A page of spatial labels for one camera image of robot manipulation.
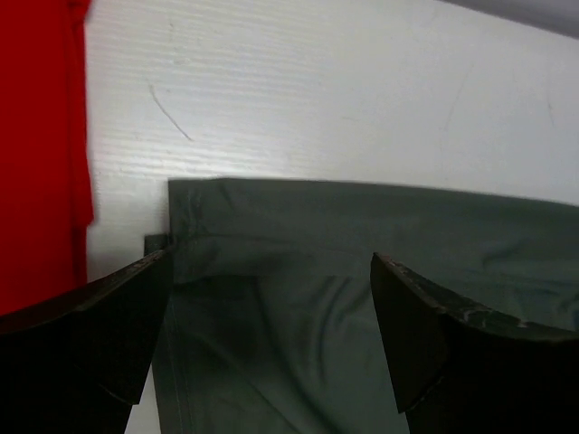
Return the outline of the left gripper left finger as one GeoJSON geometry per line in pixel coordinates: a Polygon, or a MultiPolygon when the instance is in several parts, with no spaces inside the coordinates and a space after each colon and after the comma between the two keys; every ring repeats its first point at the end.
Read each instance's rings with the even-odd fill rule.
{"type": "Polygon", "coordinates": [[[1,317],[1,431],[122,433],[173,286],[168,250],[1,317]]]}

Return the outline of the dark grey t-shirt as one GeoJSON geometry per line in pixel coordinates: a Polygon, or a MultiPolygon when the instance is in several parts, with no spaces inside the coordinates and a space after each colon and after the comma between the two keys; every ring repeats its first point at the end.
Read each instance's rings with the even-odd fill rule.
{"type": "Polygon", "coordinates": [[[153,373],[165,433],[405,433],[375,253],[526,321],[578,326],[578,210],[415,187],[172,180],[175,286],[153,373]]]}

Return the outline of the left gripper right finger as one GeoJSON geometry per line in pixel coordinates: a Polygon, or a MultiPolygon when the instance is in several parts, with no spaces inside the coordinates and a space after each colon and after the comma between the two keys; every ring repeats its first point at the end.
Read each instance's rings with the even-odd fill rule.
{"type": "Polygon", "coordinates": [[[578,335],[526,322],[381,255],[371,290],[412,433],[575,433],[578,335]]]}

